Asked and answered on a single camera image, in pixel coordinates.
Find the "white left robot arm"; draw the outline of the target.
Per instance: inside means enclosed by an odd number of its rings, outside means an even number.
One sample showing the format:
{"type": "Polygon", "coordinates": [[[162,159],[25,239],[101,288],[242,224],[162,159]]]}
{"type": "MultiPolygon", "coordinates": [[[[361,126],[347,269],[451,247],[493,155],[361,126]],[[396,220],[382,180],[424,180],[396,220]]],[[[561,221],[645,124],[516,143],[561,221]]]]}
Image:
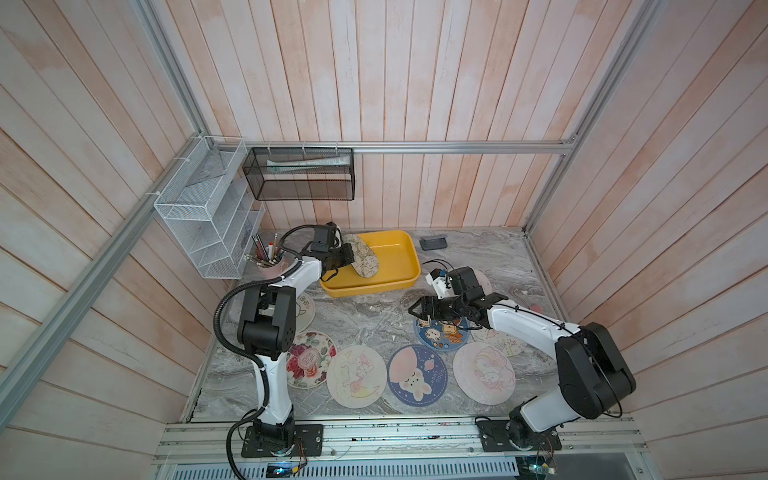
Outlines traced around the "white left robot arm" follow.
{"type": "Polygon", "coordinates": [[[336,224],[311,225],[313,239],[298,252],[287,247],[290,264],[276,277],[251,282],[237,327],[237,341],[251,361],[259,406],[253,414],[255,437],[274,451],[293,444],[293,403],[287,385],[288,353],[297,334],[297,297],[327,273],[353,260],[336,224]]]}

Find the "green bears pattern coaster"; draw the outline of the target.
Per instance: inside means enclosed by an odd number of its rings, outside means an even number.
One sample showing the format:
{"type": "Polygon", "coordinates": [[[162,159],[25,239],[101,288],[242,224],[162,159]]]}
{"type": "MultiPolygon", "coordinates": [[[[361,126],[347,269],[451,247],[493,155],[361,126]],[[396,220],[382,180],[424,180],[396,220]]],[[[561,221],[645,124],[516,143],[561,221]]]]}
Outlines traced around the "green bears pattern coaster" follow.
{"type": "Polygon", "coordinates": [[[351,247],[354,261],[351,266],[362,278],[374,277],[380,268],[380,262],[374,250],[356,234],[343,236],[343,241],[351,247]]]}

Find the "navy sleeping bunny coaster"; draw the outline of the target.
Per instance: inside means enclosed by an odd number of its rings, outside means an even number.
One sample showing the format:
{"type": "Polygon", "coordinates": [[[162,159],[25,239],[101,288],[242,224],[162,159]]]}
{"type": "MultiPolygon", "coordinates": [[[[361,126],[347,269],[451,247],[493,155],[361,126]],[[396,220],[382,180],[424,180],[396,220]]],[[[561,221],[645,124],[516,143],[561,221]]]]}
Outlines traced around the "navy sleeping bunny coaster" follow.
{"type": "Polygon", "coordinates": [[[435,404],[449,383],[444,360],[423,345],[407,345],[397,350],[388,362],[387,373],[394,396],[411,407],[435,404]]]}

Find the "white bear green coaster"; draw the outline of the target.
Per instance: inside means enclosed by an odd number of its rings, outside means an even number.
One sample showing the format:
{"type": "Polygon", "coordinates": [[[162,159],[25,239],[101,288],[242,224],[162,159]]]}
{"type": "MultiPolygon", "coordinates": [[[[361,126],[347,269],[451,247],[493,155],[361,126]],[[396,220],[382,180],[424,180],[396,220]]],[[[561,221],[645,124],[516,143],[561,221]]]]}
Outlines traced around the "white bear green coaster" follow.
{"type": "Polygon", "coordinates": [[[316,315],[314,300],[306,293],[302,293],[296,299],[296,331],[298,333],[307,330],[316,315]]]}

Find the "cream bunny moon coaster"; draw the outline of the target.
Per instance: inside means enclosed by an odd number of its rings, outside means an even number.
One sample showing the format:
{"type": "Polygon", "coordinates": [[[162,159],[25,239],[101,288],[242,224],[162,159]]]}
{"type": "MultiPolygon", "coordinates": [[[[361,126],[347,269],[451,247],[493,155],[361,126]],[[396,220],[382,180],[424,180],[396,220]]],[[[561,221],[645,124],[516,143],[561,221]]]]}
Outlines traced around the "cream bunny moon coaster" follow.
{"type": "Polygon", "coordinates": [[[331,397],[341,406],[368,407],[382,396],[387,385],[384,360],[368,346],[344,348],[331,360],[326,383],[331,397]]]}

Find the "yellow plastic storage box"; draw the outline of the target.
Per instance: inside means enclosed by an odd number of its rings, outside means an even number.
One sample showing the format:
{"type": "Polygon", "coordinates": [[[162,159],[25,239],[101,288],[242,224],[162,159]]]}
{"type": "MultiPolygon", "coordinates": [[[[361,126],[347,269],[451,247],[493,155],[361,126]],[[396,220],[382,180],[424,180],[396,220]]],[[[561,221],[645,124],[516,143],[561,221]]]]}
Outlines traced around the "yellow plastic storage box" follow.
{"type": "Polygon", "coordinates": [[[390,230],[361,233],[359,237],[376,255],[377,273],[364,278],[352,266],[345,266],[335,277],[321,283],[329,296],[340,298],[407,289],[420,278],[420,262],[408,233],[390,230]]]}

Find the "pink unicorn round coaster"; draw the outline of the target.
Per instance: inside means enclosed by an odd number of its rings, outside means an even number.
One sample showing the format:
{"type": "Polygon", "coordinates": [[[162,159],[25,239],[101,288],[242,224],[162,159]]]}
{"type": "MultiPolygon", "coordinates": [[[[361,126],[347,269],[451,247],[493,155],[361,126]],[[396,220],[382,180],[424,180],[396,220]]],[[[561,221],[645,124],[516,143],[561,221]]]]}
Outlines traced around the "pink unicorn round coaster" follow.
{"type": "Polygon", "coordinates": [[[492,292],[487,276],[472,267],[459,267],[453,270],[435,268],[425,275],[425,279],[440,299],[460,296],[465,292],[475,292],[477,289],[481,290],[480,296],[492,292]]]}

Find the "blue bear car coaster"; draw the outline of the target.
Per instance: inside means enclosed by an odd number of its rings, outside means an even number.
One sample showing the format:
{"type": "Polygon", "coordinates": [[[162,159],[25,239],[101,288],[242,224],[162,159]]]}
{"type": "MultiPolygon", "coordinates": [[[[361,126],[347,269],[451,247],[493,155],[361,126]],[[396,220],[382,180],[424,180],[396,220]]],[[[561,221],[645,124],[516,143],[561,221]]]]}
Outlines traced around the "blue bear car coaster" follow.
{"type": "Polygon", "coordinates": [[[414,331],[420,342],[440,352],[455,352],[471,337],[466,319],[447,322],[416,319],[414,331]]]}

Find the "floral rose round coaster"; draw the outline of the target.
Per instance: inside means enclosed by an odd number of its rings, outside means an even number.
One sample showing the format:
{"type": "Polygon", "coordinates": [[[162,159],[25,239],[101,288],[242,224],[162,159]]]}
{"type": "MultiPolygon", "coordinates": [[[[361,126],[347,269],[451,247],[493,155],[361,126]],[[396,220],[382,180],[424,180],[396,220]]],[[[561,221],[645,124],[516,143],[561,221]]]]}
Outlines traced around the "floral rose round coaster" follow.
{"type": "Polygon", "coordinates": [[[337,355],[334,341],[325,333],[299,333],[288,351],[287,381],[297,389],[313,389],[326,382],[331,360],[337,355]]]}

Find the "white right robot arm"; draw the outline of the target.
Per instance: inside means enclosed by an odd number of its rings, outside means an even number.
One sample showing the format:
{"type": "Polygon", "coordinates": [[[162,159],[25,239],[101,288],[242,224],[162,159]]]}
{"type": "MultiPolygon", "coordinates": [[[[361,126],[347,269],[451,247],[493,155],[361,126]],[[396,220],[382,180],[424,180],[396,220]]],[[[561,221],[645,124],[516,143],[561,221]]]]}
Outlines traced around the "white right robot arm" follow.
{"type": "Polygon", "coordinates": [[[629,366],[603,325],[555,320],[500,293],[485,293],[469,267],[434,270],[426,279],[435,293],[414,302],[411,316],[442,324],[467,320],[509,334],[556,361],[558,386],[510,412],[506,449],[526,451],[542,444],[558,449],[559,426],[596,419],[636,390],[629,366]]]}

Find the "pink ribbon bunny coaster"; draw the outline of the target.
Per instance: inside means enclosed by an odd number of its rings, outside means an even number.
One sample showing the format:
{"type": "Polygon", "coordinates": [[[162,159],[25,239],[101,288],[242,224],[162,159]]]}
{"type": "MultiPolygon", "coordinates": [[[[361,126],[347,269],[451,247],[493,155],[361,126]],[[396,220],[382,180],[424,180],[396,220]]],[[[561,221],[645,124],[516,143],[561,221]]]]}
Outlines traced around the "pink ribbon bunny coaster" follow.
{"type": "Polygon", "coordinates": [[[491,345],[507,357],[521,354],[527,346],[522,340],[493,329],[474,330],[472,337],[475,342],[491,345]]]}

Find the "pink pen cup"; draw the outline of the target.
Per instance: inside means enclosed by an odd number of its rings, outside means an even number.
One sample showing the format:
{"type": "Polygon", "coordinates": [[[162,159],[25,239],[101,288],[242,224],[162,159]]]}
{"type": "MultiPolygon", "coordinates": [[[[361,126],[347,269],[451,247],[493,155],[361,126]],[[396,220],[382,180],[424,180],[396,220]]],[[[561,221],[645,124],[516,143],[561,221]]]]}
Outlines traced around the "pink pen cup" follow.
{"type": "Polygon", "coordinates": [[[247,279],[279,277],[287,268],[289,258],[278,247],[277,232],[256,233],[251,236],[251,247],[245,255],[247,279]]]}

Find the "grey hole punch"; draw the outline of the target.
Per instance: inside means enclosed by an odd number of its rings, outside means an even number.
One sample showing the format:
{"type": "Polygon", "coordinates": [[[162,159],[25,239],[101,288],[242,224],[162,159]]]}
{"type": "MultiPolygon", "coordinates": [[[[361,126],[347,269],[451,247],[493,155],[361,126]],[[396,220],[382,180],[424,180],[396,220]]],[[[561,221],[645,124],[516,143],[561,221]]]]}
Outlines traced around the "grey hole punch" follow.
{"type": "Polygon", "coordinates": [[[425,236],[419,238],[419,245],[423,251],[444,250],[448,247],[445,235],[425,236]]]}

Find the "large pink unicorn coaster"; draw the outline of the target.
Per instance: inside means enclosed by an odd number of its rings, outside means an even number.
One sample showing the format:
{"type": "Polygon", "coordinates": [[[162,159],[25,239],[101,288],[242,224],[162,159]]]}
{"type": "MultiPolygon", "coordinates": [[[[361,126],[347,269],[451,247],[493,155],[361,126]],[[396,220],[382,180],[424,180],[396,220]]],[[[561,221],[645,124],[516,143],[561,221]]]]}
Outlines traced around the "large pink unicorn coaster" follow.
{"type": "Polygon", "coordinates": [[[482,342],[462,346],[453,359],[459,388],[483,405],[507,402],[514,393],[516,375],[509,359],[497,348],[482,342]]]}

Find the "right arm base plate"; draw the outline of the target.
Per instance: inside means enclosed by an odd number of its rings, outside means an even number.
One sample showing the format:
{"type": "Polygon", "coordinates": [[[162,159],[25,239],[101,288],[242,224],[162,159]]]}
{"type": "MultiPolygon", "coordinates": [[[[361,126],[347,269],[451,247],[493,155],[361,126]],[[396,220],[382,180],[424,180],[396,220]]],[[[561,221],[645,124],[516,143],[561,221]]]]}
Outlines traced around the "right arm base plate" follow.
{"type": "Polygon", "coordinates": [[[555,428],[534,432],[521,420],[492,420],[486,416],[474,418],[484,452],[537,451],[554,452],[562,449],[555,428]]]}

